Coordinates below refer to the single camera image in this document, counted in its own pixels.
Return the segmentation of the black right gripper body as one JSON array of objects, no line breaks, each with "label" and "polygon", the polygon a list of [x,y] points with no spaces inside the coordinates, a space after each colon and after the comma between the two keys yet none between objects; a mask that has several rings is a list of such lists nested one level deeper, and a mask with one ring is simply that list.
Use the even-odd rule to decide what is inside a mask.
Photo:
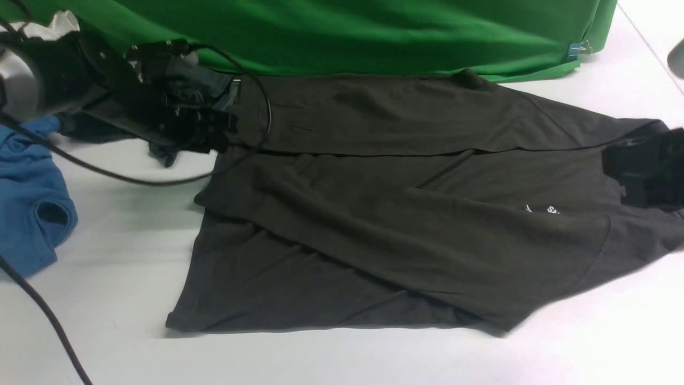
[{"label": "black right gripper body", "polygon": [[683,207],[681,128],[606,146],[602,166],[606,176],[618,182],[623,205],[661,210]]}]

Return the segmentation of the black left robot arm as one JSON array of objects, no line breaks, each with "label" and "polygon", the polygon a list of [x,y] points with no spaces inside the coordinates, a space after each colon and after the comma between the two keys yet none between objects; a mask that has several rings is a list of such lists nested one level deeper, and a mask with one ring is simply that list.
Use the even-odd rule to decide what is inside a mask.
[{"label": "black left robot arm", "polygon": [[23,124],[67,117],[67,129],[110,126],[170,151],[225,152],[237,117],[221,102],[231,77],[186,61],[187,41],[125,54],[95,32],[54,41],[2,33],[2,113]]}]

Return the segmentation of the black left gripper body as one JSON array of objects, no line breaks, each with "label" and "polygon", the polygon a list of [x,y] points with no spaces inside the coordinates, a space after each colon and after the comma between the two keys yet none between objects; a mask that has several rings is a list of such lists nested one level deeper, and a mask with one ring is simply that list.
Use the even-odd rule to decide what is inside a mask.
[{"label": "black left gripper body", "polygon": [[106,41],[81,41],[80,51],[95,85],[84,114],[169,151],[226,150],[238,80],[200,66],[190,42],[138,44],[121,54]]}]

